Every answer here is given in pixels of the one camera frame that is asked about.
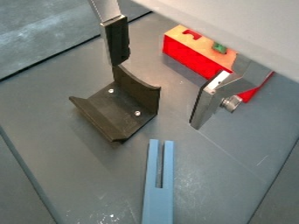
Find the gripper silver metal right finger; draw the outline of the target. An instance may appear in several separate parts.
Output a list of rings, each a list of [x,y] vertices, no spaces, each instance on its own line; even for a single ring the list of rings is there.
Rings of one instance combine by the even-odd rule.
[[[198,130],[210,120],[221,104],[235,110],[237,106],[229,102],[230,98],[259,88],[273,72],[269,67],[238,54],[233,63],[233,73],[221,71],[201,88],[191,112],[191,126]]]

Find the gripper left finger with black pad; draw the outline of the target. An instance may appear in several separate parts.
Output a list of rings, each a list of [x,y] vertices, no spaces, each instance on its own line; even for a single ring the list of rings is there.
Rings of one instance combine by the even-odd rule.
[[[127,16],[121,12],[118,0],[89,0],[89,3],[99,20],[110,63],[115,67],[129,59],[131,53]]]

